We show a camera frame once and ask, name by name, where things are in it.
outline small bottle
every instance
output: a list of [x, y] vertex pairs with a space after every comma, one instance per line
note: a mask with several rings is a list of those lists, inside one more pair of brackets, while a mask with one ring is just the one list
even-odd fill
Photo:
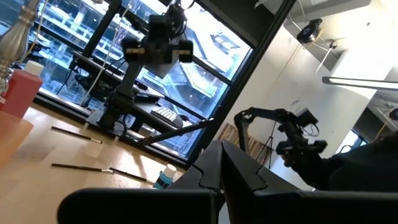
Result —
[[0, 95], [0, 110], [22, 119], [43, 84], [40, 78], [43, 68], [37, 62], [28, 61], [23, 70], [15, 69], [8, 89]]
[[173, 183], [173, 178], [177, 168], [167, 165], [166, 169], [160, 173], [159, 178], [156, 180], [154, 184], [154, 188], [156, 189], [166, 189]]

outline ceiling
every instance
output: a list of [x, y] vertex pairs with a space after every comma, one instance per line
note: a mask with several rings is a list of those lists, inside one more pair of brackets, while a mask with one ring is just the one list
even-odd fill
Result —
[[[283, 0], [260, 0], [268, 10], [276, 13]], [[368, 40], [377, 40], [380, 30], [391, 30], [398, 34], [398, 0], [301, 0], [305, 17], [299, 1], [290, 12], [285, 28], [296, 36], [300, 28], [305, 27], [312, 19], [322, 18], [323, 32], [316, 45], [309, 52], [320, 62], [326, 55], [332, 41], [337, 45], [327, 56], [324, 66], [331, 70], [344, 50], [357, 44], [368, 44]], [[398, 81], [397, 65], [390, 71], [386, 80]], [[398, 92], [378, 91], [368, 108], [382, 121], [387, 121], [391, 108], [398, 108]], [[398, 129], [398, 122], [388, 121], [387, 126]]]

